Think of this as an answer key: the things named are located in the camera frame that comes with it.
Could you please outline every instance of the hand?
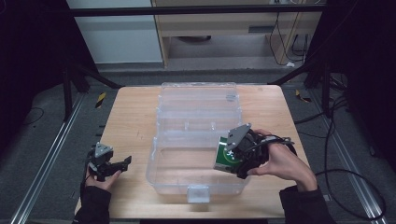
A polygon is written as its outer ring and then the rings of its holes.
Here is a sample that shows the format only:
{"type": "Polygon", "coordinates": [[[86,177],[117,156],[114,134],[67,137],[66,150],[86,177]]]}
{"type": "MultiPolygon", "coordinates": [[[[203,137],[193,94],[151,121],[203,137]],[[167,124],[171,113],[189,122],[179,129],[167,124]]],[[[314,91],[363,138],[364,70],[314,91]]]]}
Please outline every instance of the hand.
{"type": "Polygon", "coordinates": [[[85,186],[95,186],[99,189],[104,189],[107,191],[110,191],[111,186],[116,182],[117,178],[119,178],[121,174],[121,171],[117,171],[113,176],[111,176],[109,179],[107,179],[104,182],[97,181],[94,176],[90,174],[89,169],[87,169],[87,180],[85,181],[85,186]]]}
{"type": "MultiPolygon", "coordinates": [[[[254,132],[262,135],[271,134],[262,129],[254,132]]],[[[318,188],[317,179],[312,170],[288,147],[273,143],[268,148],[269,161],[261,167],[249,170],[248,175],[275,175],[285,180],[294,180],[299,191],[311,191],[318,188]]]]}

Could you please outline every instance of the finger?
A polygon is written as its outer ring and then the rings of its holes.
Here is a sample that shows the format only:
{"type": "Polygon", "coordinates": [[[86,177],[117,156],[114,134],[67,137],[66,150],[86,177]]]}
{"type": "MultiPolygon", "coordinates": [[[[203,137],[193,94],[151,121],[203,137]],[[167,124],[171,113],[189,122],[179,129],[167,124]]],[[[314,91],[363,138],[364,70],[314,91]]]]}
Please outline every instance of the finger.
{"type": "Polygon", "coordinates": [[[94,180],[95,179],[95,176],[91,174],[90,169],[91,169],[90,165],[88,165],[87,173],[85,174],[85,179],[86,180],[88,180],[88,179],[93,179],[94,180]]]}
{"type": "Polygon", "coordinates": [[[248,175],[268,175],[268,169],[264,165],[262,167],[250,169],[249,171],[247,171],[247,174],[248,175]]]}
{"type": "Polygon", "coordinates": [[[113,176],[111,176],[111,177],[107,180],[107,183],[108,183],[109,185],[112,185],[114,182],[116,182],[117,178],[119,178],[120,174],[121,174],[121,171],[118,170],[116,173],[114,173],[113,176]]]}
{"type": "Polygon", "coordinates": [[[270,134],[271,134],[270,132],[265,131],[265,130],[263,130],[263,129],[257,129],[257,130],[255,130],[254,132],[255,132],[255,133],[262,134],[262,135],[270,135],[270,134]]]}

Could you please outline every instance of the black sleeve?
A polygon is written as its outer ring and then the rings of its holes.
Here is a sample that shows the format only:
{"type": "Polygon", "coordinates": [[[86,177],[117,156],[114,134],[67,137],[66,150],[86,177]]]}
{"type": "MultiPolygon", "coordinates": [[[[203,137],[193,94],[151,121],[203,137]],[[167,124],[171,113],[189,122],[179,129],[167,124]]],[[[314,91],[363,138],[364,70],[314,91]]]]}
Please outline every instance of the black sleeve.
{"type": "Polygon", "coordinates": [[[286,224],[334,224],[320,189],[299,192],[296,186],[279,192],[286,224]]]}
{"type": "Polygon", "coordinates": [[[110,222],[108,213],[110,198],[111,193],[104,189],[86,187],[81,207],[76,213],[73,224],[108,224],[110,222]]]}

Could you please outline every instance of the electrical wire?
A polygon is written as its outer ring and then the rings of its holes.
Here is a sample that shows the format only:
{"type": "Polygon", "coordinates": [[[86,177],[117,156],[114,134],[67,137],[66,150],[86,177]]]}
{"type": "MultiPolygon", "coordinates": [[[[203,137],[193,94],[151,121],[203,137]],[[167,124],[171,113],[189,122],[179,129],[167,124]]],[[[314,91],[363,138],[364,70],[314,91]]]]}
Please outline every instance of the electrical wire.
{"type": "Polygon", "coordinates": [[[332,30],[332,32],[329,35],[326,35],[326,39],[324,39],[322,41],[322,44],[320,46],[318,46],[315,51],[313,51],[308,58],[306,58],[307,60],[317,57],[317,53],[324,48],[324,46],[329,42],[329,40],[332,38],[332,36],[338,32],[338,30],[341,28],[341,26],[344,24],[344,22],[347,20],[347,18],[350,16],[350,14],[352,14],[352,11],[355,9],[356,5],[358,4],[359,0],[354,0],[355,3],[354,5],[351,7],[351,9],[348,11],[348,13],[345,15],[345,17],[338,23],[338,25],[332,30]]]}
{"type": "Polygon", "coordinates": [[[277,61],[276,56],[275,56],[275,52],[274,49],[272,47],[272,36],[274,34],[275,29],[277,29],[277,32],[279,34],[279,38],[280,38],[280,42],[282,43],[282,47],[283,47],[283,53],[285,54],[285,56],[290,60],[291,63],[297,63],[297,62],[301,62],[303,59],[300,60],[295,60],[292,59],[291,57],[289,57],[288,53],[286,52],[286,46],[285,46],[285,42],[283,41],[283,37],[282,34],[280,33],[280,29],[279,29],[279,12],[276,13],[276,21],[274,24],[274,29],[272,30],[271,34],[270,34],[270,38],[269,38],[269,42],[270,42],[270,49],[274,55],[275,61],[278,65],[286,65],[286,63],[280,63],[277,61]]]}
{"type": "Polygon", "coordinates": [[[40,116],[38,117],[38,119],[35,119],[35,120],[33,120],[33,121],[30,121],[30,122],[23,123],[22,125],[30,125],[30,124],[33,124],[33,123],[38,122],[41,118],[43,118],[43,116],[44,116],[44,109],[42,109],[42,108],[40,108],[40,107],[32,107],[32,108],[31,108],[31,110],[34,110],[34,109],[38,109],[38,110],[41,111],[41,114],[40,114],[40,116]]]}
{"type": "Polygon", "coordinates": [[[349,170],[346,170],[346,169],[328,169],[328,151],[329,151],[328,145],[329,145],[330,136],[333,133],[332,130],[335,130],[334,112],[335,112],[336,105],[338,104],[337,100],[335,100],[333,102],[333,106],[332,106],[332,110],[331,110],[331,116],[330,116],[331,123],[330,123],[330,126],[329,126],[329,130],[327,132],[327,135],[326,135],[326,141],[325,141],[325,146],[324,146],[324,170],[322,172],[316,173],[316,175],[325,175],[326,187],[327,187],[327,189],[329,191],[329,194],[331,195],[332,199],[342,209],[344,209],[346,212],[348,212],[350,215],[352,215],[354,217],[357,217],[357,218],[360,218],[360,219],[363,219],[363,220],[367,220],[367,221],[378,220],[378,219],[382,218],[386,214],[386,211],[387,211],[386,201],[385,201],[384,197],[382,196],[382,194],[380,193],[379,189],[373,183],[371,183],[366,177],[364,177],[362,175],[359,175],[359,174],[357,174],[355,172],[352,172],[352,171],[349,171],[349,170]],[[362,215],[359,215],[359,214],[353,212],[352,210],[346,208],[343,204],[341,204],[337,200],[337,198],[334,196],[334,193],[332,192],[331,185],[329,183],[328,173],[333,173],[333,172],[348,173],[348,174],[352,174],[352,175],[358,176],[359,178],[363,179],[370,187],[372,187],[372,189],[376,192],[378,197],[381,199],[381,202],[383,204],[382,213],[380,215],[378,215],[377,217],[365,217],[365,216],[362,216],[362,215]]]}
{"type": "Polygon", "coordinates": [[[300,131],[298,131],[297,133],[305,134],[305,135],[308,135],[308,136],[311,136],[311,137],[316,137],[316,138],[326,138],[326,136],[317,136],[317,135],[313,135],[313,134],[310,134],[310,133],[303,133],[303,132],[300,132],[300,131]]]}
{"type": "Polygon", "coordinates": [[[331,82],[331,86],[339,91],[346,91],[347,90],[347,86],[344,84],[343,81],[339,81],[338,79],[336,79],[333,76],[330,76],[330,82],[331,82]]]}
{"type": "Polygon", "coordinates": [[[253,147],[249,147],[248,149],[245,150],[245,152],[249,152],[249,151],[251,151],[251,150],[253,150],[253,149],[257,148],[257,147],[260,147],[260,146],[262,146],[262,145],[266,145],[266,144],[273,143],[273,142],[279,142],[279,140],[282,139],[281,137],[276,136],[276,135],[274,135],[274,134],[270,134],[270,135],[266,135],[266,136],[267,136],[267,137],[268,137],[268,136],[273,136],[273,137],[275,137],[276,139],[269,140],[269,141],[264,141],[264,142],[260,142],[259,144],[254,145],[253,147]]]}
{"type": "MultiPolygon", "coordinates": [[[[345,103],[346,101],[347,101],[347,100],[343,100],[343,101],[338,102],[337,104],[335,104],[333,110],[336,110],[336,109],[341,108],[342,106],[346,105],[346,104],[341,105],[341,103],[345,103]]],[[[313,116],[310,116],[310,117],[308,117],[308,118],[300,119],[300,120],[294,121],[294,124],[306,123],[306,122],[308,122],[308,121],[310,121],[310,120],[312,120],[312,119],[316,119],[316,118],[318,118],[318,117],[320,117],[321,115],[324,115],[324,114],[326,114],[326,113],[325,113],[325,112],[320,112],[320,113],[318,113],[318,114],[316,114],[316,115],[313,115],[313,116]]]]}
{"type": "Polygon", "coordinates": [[[91,176],[91,175],[87,176],[87,171],[88,171],[88,164],[90,163],[91,157],[94,152],[95,152],[95,149],[91,149],[90,151],[88,151],[87,157],[84,160],[84,173],[82,174],[82,180],[81,180],[81,183],[79,184],[79,198],[81,200],[84,195],[85,183],[88,180],[88,178],[91,176]]]}
{"type": "Polygon", "coordinates": [[[296,35],[296,36],[294,37],[293,44],[291,45],[291,52],[292,52],[295,56],[303,57],[303,60],[304,60],[304,58],[305,58],[305,56],[306,56],[306,53],[307,53],[307,50],[308,50],[308,35],[305,35],[305,41],[304,41],[303,49],[294,49],[294,46],[295,46],[295,44],[296,44],[296,41],[297,41],[298,37],[299,37],[299,35],[296,35]]]}

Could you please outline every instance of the person's right hand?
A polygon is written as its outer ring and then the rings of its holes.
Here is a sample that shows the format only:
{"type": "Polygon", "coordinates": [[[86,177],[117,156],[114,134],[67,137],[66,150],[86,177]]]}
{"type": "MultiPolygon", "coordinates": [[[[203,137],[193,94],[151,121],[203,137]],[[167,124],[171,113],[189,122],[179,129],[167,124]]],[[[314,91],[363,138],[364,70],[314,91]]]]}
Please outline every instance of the person's right hand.
{"type": "MultiPolygon", "coordinates": [[[[254,131],[262,135],[271,134],[263,129],[254,131]]],[[[268,146],[269,161],[263,166],[253,168],[248,175],[275,175],[286,180],[294,180],[299,191],[311,191],[318,188],[317,179],[312,170],[288,147],[279,143],[268,146]]]]}

